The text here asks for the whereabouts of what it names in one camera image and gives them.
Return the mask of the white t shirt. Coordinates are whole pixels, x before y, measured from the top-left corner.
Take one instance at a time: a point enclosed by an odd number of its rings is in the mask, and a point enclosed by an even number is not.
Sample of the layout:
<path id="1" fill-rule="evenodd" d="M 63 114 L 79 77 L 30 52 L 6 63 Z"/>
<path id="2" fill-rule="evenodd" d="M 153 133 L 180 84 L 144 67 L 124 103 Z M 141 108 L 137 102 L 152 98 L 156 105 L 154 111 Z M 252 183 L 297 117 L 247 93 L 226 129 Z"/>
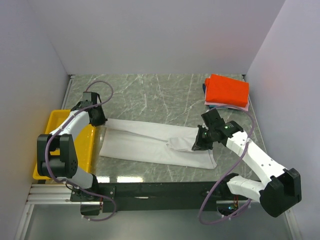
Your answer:
<path id="1" fill-rule="evenodd" d="M 213 170 L 212 150 L 193 151 L 198 128 L 110 118 L 102 157 Z"/>

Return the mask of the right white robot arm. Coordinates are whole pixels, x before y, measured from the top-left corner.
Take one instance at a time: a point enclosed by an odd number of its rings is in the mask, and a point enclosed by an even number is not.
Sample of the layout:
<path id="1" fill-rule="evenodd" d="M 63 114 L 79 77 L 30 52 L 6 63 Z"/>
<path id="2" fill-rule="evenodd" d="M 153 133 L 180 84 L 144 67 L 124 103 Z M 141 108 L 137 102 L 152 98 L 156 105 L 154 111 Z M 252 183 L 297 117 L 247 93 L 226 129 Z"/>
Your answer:
<path id="1" fill-rule="evenodd" d="M 218 142 L 239 156 L 259 178 L 244 178 L 228 170 L 207 193 L 200 210 L 203 211 L 214 191 L 219 187 L 222 198 L 243 196 L 254 200 L 272 217 L 276 218 L 302 200 L 301 175 L 273 160 L 251 139 L 251 133 L 235 121 L 225 122 L 216 109 L 202 114 L 203 125 L 198 133 L 193 151 L 212 150 Z"/>

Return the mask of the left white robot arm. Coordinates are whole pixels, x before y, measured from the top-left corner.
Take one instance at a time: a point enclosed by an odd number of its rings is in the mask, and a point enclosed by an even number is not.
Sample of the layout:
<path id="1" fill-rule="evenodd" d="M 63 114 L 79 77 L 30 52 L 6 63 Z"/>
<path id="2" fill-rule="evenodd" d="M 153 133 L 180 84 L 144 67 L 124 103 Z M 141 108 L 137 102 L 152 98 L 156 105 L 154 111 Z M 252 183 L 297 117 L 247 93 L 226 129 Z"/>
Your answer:
<path id="1" fill-rule="evenodd" d="M 82 100 L 70 110 L 66 120 L 49 134 L 37 138 L 38 175 L 82 189 L 88 201 L 99 197 L 100 188 L 97 177 L 79 166 L 75 140 L 85 127 L 106 123 L 102 104 L 97 92 L 83 92 Z"/>

